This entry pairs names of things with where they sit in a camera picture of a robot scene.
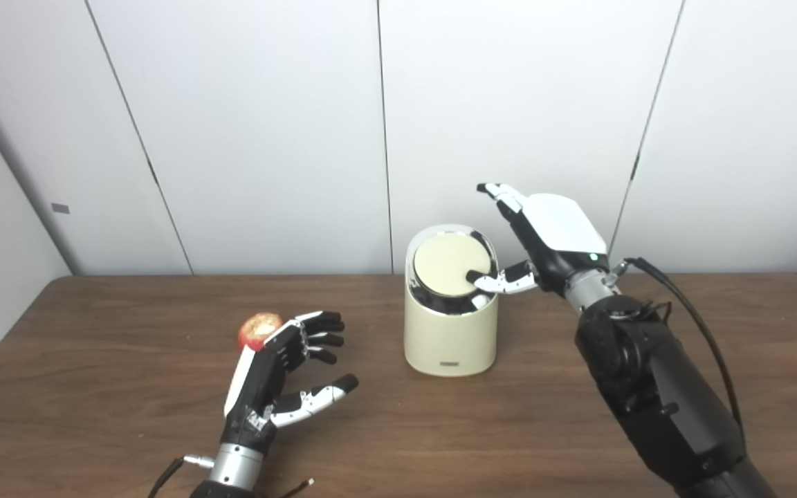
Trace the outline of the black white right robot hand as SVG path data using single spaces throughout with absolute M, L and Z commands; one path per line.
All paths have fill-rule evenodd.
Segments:
M 495 202 L 529 256 L 497 273 L 470 269 L 466 279 L 475 288 L 515 294 L 538 287 L 567 297 L 576 275 L 610 270 L 607 243 L 578 202 L 557 194 L 525 196 L 506 183 L 478 183 L 475 189 Z

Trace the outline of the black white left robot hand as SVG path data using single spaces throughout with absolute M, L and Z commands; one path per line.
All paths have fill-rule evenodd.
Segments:
M 266 456 L 278 429 L 304 421 L 350 394 L 357 376 L 284 393 L 286 378 L 307 360 L 336 363 L 329 347 L 341 347 L 345 329 L 338 312 L 316 311 L 283 320 L 260 313 L 239 330 L 241 355 L 228 389 L 219 441 Z

